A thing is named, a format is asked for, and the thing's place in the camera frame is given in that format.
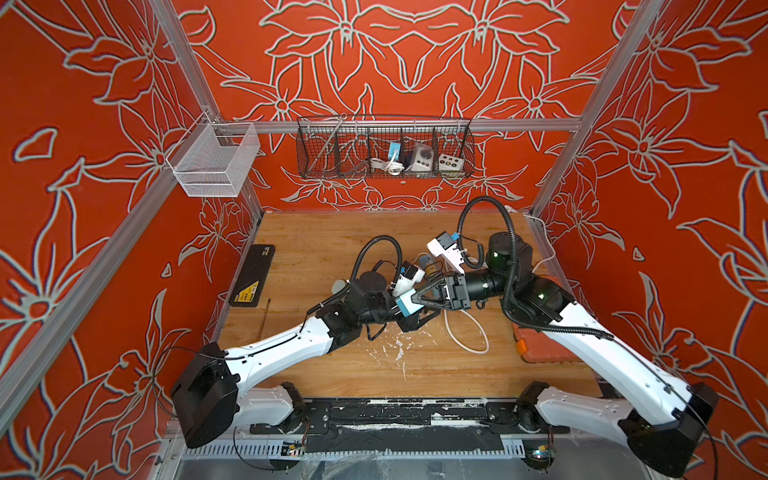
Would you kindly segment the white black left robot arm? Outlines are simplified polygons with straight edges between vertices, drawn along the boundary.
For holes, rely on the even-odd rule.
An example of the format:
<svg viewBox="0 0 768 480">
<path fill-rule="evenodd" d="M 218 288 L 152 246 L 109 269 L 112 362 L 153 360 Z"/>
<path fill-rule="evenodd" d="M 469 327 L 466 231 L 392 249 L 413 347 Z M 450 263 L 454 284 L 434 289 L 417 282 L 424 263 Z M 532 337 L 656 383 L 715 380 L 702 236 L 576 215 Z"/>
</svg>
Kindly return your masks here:
<svg viewBox="0 0 768 480">
<path fill-rule="evenodd" d="M 306 410 L 297 388 L 285 382 L 261 388 L 262 381 L 309 359 L 327 355 L 361 336 L 376 338 L 371 328 L 405 320 L 397 304 L 424 277 L 418 265 L 399 258 L 393 278 L 376 269 L 364 272 L 362 262 L 377 243 L 372 238 L 359 252 L 350 278 L 340 291 L 311 307 L 300 325 L 259 342 L 222 349 L 212 342 L 194 353 L 171 390 L 171 400 L 184 441 L 202 447 L 238 425 L 262 424 L 292 430 Z"/>
</svg>

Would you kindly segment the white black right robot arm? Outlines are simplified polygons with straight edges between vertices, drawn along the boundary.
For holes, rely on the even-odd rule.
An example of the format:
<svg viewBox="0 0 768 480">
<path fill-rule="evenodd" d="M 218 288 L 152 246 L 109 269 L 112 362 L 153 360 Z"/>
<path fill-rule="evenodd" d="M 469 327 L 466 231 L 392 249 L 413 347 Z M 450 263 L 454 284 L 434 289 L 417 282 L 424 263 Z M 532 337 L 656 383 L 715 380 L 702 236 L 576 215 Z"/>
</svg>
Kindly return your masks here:
<svg viewBox="0 0 768 480">
<path fill-rule="evenodd" d="M 464 247 L 464 223 L 473 206 L 493 205 L 505 228 L 480 245 L 475 257 Z M 578 430 L 630 450 L 653 471 L 684 476 L 719 402 L 704 383 L 689 384 L 640 355 L 603 326 L 570 292 L 535 273 L 532 248 L 515 231 L 509 212 L 496 199 L 477 197 L 461 211 L 454 232 L 443 232 L 427 248 L 451 272 L 409 295 L 413 303 L 443 312 L 483 307 L 496 298 L 503 315 L 562 345 L 618 393 L 610 400 L 569 393 L 547 382 L 529 384 L 517 398 L 518 427 L 541 433 L 552 427 Z"/>
</svg>

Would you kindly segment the mint green earbuds case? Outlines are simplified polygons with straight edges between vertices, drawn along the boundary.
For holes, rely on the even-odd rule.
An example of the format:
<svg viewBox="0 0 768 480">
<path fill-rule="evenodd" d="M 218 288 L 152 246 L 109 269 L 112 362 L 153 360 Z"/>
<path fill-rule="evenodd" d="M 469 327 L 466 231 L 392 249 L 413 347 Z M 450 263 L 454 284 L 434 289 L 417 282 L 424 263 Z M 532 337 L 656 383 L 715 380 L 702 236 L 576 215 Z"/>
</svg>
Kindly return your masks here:
<svg viewBox="0 0 768 480">
<path fill-rule="evenodd" d="M 348 286 L 347 280 L 336 280 L 331 287 L 331 292 L 333 295 L 344 292 Z"/>
</svg>

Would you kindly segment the teal wall charger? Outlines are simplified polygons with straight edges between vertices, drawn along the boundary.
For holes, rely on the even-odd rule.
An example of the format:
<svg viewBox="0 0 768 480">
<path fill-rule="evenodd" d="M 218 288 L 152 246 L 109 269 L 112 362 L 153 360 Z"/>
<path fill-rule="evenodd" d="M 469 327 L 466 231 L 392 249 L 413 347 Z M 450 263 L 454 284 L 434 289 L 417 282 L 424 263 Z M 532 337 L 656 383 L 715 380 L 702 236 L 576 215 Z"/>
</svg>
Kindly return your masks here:
<svg viewBox="0 0 768 480">
<path fill-rule="evenodd" d="M 415 290 L 410 289 L 405 293 L 403 293 L 402 295 L 398 296 L 396 299 L 396 305 L 399 308 L 400 313 L 404 318 L 417 314 L 420 310 L 424 308 L 422 304 L 416 303 L 412 300 L 412 296 L 414 294 L 415 294 Z"/>
</svg>

